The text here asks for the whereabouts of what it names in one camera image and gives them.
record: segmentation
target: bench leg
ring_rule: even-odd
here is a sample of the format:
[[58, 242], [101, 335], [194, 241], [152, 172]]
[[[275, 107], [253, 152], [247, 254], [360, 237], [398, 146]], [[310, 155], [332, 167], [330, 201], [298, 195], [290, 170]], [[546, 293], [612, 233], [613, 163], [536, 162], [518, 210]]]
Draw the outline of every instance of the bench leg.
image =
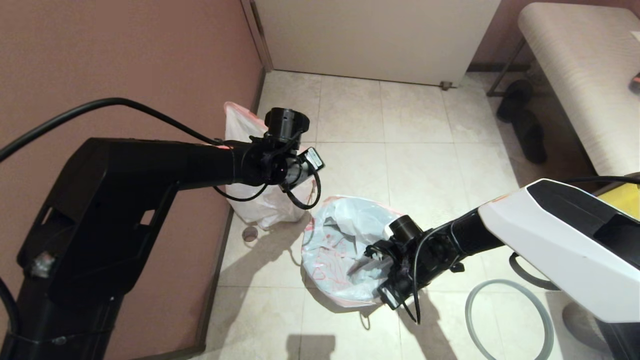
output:
[[511, 53], [511, 56], [509, 56], [509, 59], [507, 60], [507, 63], [504, 64], [504, 67], [502, 68], [502, 71], [500, 71], [500, 75], [498, 75], [498, 78], [493, 82], [493, 85], [491, 86], [489, 91], [486, 92], [487, 96], [489, 96], [489, 97], [492, 97], [492, 96], [504, 96], [504, 93], [496, 92], [495, 88], [498, 87], [498, 84], [500, 84], [500, 81], [502, 81], [502, 78], [504, 77], [505, 73], [509, 69], [509, 66], [511, 65], [511, 63], [513, 63], [513, 60], [515, 60], [516, 56], [518, 56], [518, 54], [520, 54], [520, 51], [522, 50], [522, 48], [524, 47], [524, 45], [526, 43], [527, 43], [527, 41], [524, 39], [524, 37], [522, 37], [520, 39], [518, 45], [516, 45], [516, 48], [513, 51], [513, 53]]

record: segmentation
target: trash bag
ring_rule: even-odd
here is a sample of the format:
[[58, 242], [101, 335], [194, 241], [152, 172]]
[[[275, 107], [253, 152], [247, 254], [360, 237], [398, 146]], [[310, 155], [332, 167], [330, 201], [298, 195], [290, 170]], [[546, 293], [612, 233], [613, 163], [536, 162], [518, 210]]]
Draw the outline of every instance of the trash bag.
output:
[[339, 306], [379, 304], [376, 289], [387, 280], [392, 260], [371, 259], [364, 252], [401, 215], [359, 197], [326, 199], [305, 229], [302, 265], [308, 277]]
[[[267, 131], [263, 120], [238, 104], [225, 102], [225, 113], [227, 114], [226, 140], [247, 142], [250, 135], [262, 137]], [[233, 197], [243, 199], [253, 196], [260, 188], [245, 184], [231, 184], [225, 186], [225, 191]], [[292, 193], [300, 201], [307, 203], [312, 196], [315, 196], [313, 194], [315, 189], [316, 182], [310, 179], [295, 187]], [[244, 222], [256, 222], [263, 230], [278, 222], [298, 221], [305, 214], [305, 211], [295, 206], [277, 185], [268, 186], [260, 196], [248, 202], [227, 200]]]

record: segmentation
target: slipper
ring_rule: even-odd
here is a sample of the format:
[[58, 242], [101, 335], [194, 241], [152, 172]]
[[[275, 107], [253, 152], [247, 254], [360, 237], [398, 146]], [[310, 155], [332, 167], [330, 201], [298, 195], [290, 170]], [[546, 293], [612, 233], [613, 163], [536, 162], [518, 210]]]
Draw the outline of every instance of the slipper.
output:
[[545, 133], [538, 118], [529, 110], [520, 110], [511, 121], [525, 158], [534, 164], [547, 160]]
[[533, 86], [527, 80], [516, 80], [512, 82], [504, 92], [504, 98], [498, 107], [496, 116], [503, 122], [511, 122], [513, 117], [524, 109], [531, 95], [533, 94]]

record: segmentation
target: yellow object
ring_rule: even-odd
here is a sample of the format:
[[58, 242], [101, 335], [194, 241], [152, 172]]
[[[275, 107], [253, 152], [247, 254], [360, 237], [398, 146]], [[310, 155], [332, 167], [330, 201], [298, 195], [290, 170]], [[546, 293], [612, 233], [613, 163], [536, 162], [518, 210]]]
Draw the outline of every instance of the yellow object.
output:
[[640, 220], [640, 187], [624, 184], [598, 196], [600, 200]]

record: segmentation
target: pink wall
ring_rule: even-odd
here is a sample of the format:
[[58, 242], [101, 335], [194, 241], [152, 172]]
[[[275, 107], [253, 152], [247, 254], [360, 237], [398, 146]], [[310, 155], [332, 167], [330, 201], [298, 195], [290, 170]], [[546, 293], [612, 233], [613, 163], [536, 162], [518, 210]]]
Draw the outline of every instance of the pink wall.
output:
[[[518, 14], [535, 0], [502, 0], [493, 16], [484, 38], [476, 51], [472, 63], [505, 63], [521, 38], [518, 29]], [[632, 9], [640, 14], [640, 0], [544, 0], [545, 3], [590, 4]], [[529, 63], [533, 55], [525, 49], [516, 63]]]
[[[210, 137], [223, 102], [251, 106], [261, 65], [239, 0], [5, 1], [0, 12], [0, 145], [71, 107], [122, 96]], [[0, 275], [17, 295], [16, 253], [67, 158], [90, 136], [194, 139], [146, 115], [107, 108], [0, 165]], [[176, 198], [125, 298], [109, 359], [192, 345], [227, 203], [211, 190]], [[6, 313], [0, 307], [0, 333]]]

